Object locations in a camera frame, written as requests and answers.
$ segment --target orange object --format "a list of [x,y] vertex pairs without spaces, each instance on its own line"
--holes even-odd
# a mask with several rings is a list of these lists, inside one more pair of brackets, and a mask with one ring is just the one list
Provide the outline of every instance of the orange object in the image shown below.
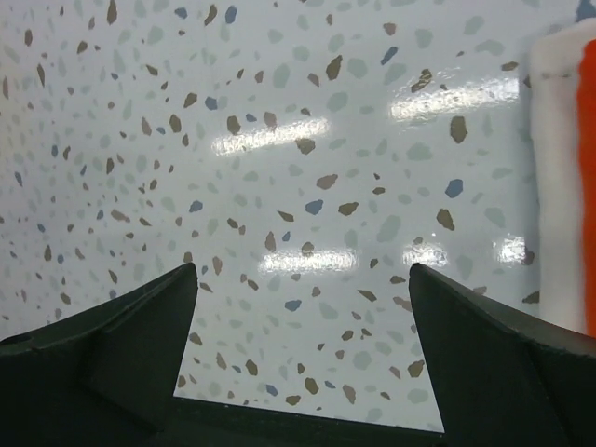
[[596,40],[584,48],[577,100],[578,165],[584,195],[582,228],[586,324],[596,337]]

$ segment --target speckled white wall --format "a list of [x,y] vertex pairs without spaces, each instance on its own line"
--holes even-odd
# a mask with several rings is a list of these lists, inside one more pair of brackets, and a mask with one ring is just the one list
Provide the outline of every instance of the speckled white wall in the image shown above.
[[441,430],[408,267],[534,312],[525,54],[575,13],[1,0],[0,335],[193,261],[177,395]]

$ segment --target brown speck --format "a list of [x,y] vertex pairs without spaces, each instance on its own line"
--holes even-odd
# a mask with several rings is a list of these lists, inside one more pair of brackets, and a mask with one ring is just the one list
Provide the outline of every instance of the brown speck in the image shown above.
[[206,282],[199,282],[198,283],[198,287],[200,287],[204,291],[208,291],[209,293],[213,293],[213,291],[211,290],[211,287]]
[[124,222],[130,222],[130,218],[127,215],[125,215],[124,213],[122,213],[122,212],[120,212],[118,210],[112,210],[112,212],[110,214],[112,215],[112,217],[115,220],[117,220],[119,222],[122,222],[122,221],[124,221]]
[[81,40],[81,42],[78,44],[78,47],[76,48],[76,54],[81,54],[86,49],[87,49],[87,42],[85,42],[84,40]]
[[391,373],[393,375],[395,375],[398,379],[401,378],[401,372],[399,369],[397,369],[395,366],[392,366],[391,368],[389,368],[389,370],[391,371]]
[[507,63],[504,63],[503,65],[501,65],[501,70],[504,72],[512,72],[513,70],[518,68],[518,65],[519,64],[514,61],[507,62]]
[[320,83],[318,81],[318,76],[314,73],[311,73],[308,75],[308,80],[310,82],[312,82],[313,84],[315,84],[317,87],[320,86]]
[[302,255],[303,256],[312,256],[314,250],[315,250],[315,246],[312,244],[312,242],[305,242],[302,246]]
[[329,62],[329,65],[327,65],[327,68],[325,69],[325,73],[327,74],[327,77],[329,78],[330,81],[337,79],[337,76],[339,75],[339,71],[342,69],[342,60],[343,60],[343,57],[340,54],[335,59],[333,59],[331,62]]
[[278,126],[278,118],[276,114],[272,114],[271,112],[265,112],[263,114],[263,121],[270,129],[275,129]]
[[310,394],[317,394],[318,393],[318,385],[317,381],[312,377],[305,378],[305,388],[308,390]]
[[267,237],[264,239],[264,247],[271,252],[274,252],[276,250],[276,237],[274,236],[272,231],[270,231],[267,234]]
[[151,76],[159,75],[159,71],[156,69],[156,67],[151,66],[149,64],[147,64],[145,66],[147,67],[147,71],[149,72],[149,75],[151,75]]
[[110,6],[108,7],[108,15],[107,15],[108,23],[111,25],[112,23],[115,22],[115,20],[117,18],[118,18],[118,9],[115,5],[115,1],[110,0]]
[[317,180],[317,186],[320,189],[329,189],[331,188],[335,182],[337,181],[337,174],[326,175],[325,177],[321,177]]
[[298,402],[300,402],[300,396],[288,396],[286,398],[286,402],[288,402],[288,404],[293,407],[294,405],[297,405]]
[[44,67],[41,66],[41,63],[37,64],[37,74],[39,75],[39,80],[41,81],[41,86],[46,86],[46,72],[44,71]]
[[344,216],[349,216],[356,210],[358,205],[359,205],[358,202],[345,203],[343,205],[340,205],[339,208],[337,209],[337,211],[340,214],[344,214]]
[[27,47],[31,46],[31,43],[34,41],[34,35],[31,30],[25,31],[25,45]]
[[171,127],[174,133],[178,133],[182,130],[183,125],[180,122],[180,118],[174,114],[169,117],[169,126]]
[[422,71],[422,73],[420,74],[420,77],[418,78],[418,82],[416,82],[412,86],[412,93],[422,90],[424,87],[426,87],[428,84],[430,84],[431,80],[432,80],[432,73],[430,72],[430,70],[425,68]]
[[412,312],[412,303],[409,302],[408,300],[404,300],[403,298],[401,298],[399,296],[394,296],[393,297],[393,302],[396,305],[399,305],[400,307],[403,307],[408,312]]
[[360,295],[362,295],[364,298],[366,298],[367,300],[369,300],[371,303],[373,303],[373,302],[376,301],[376,296],[371,291],[360,291],[360,290],[358,290],[358,293]]
[[387,35],[393,35],[398,29],[398,26],[395,23],[388,22],[383,24],[383,29],[385,30]]
[[196,93],[188,93],[184,100],[184,108],[190,107],[196,102]]
[[437,222],[448,230],[454,231],[455,229],[454,219],[451,217],[449,210],[441,208],[437,213]]
[[279,216],[286,222],[294,222],[294,216],[288,212],[278,211]]
[[207,15],[207,18],[204,21],[205,26],[209,25],[213,21],[213,19],[215,19],[215,16],[217,16],[217,7],[215,5],[211,5],[209,7],[209,14]]
[[215,358],[215,361],[217,361],[217,366],[219,366],[223,370],[227,369],[227,364],[225,364],[224,357],[222,357],[222,354],[220,354],[219,352],[217,353],[217,357]]
[[259,368],[252,360],[247,360],[246,362],[246,369],[248,370],[250,375],[257,375],[259,373]]
[[313,152],[316,147],[315,141],[310,138],[298,138],[296,139],[296,145],[305,156]]
[[344,385],[342,389],[349,402],[354,405],[354,402],[356,401],[356,390],[350,385]]
[[215,275],[219,276],[219,274],[222,273],[222,267],[224,266],[224,263],[217,256],[214,256],[212,261],[213,261],[213,270],[215,270]]
[[466,139],[466,119],[463,116],[454,116],[453,118],[451,118],[450,134],[451,138],[453,138],[454,142],[456,142],[457,144],[461,143],[463,140]]
[[188,336],[188,340],[190,340],[191,343],[194,343],[195,345],[203,346],[203,341],[201,340],[201,337],[199,337],[198,333],[196,333],[196,332],[192,332]]
[[62,292],[60,294],[60,299],[62,300],[63,303],[65,303],[66,305],[69,305],[71,303],[71,297],[68,296],[66,293]]
[[523,303],[527,305],[535,305],[536,303],[540,303],[540,291],[535,291],[534,293],[530,293],[526,296],[523,300]]
[[408,367],[408,373],[410,374],[410,377],[412,377],[412,378],[420,377],[420,374],[422,374],[422,370],[424,370],[424,367],[425,367],[424,360],[418,360],[418,361],[415,361],[414,363],[412,363]]
[[402,282],[406,282],[406,280],[402,277],[398,277],[397,275],[394,275],[391,277],[391,279],[389,280],[389,282],[391,284],[401,284]]
[[141,118],[141,130],[142,133],[144,133],[145,135],[151,135],[151,126],[149,126],[149,123],[147,122],[145,117]]
[[227,117],[227,129],[232,135],[238,135],[240,132],[240,123],[238,122],[236,115]]
[[8,78],[6,76],[4,76],[4,81],[2,81],[2,94],[8,99]]

